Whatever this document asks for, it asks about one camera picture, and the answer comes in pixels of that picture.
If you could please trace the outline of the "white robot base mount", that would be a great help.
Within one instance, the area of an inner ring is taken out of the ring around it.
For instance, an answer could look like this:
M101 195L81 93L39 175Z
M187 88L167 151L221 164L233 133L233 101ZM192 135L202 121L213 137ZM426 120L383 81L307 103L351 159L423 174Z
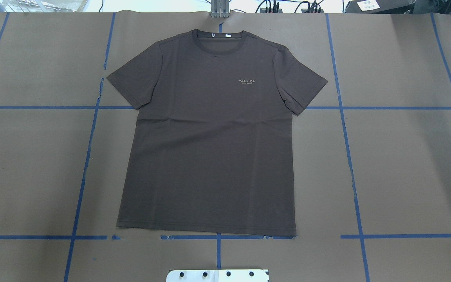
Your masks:
M189 269L170 271L167 282L269 282L267 269Z

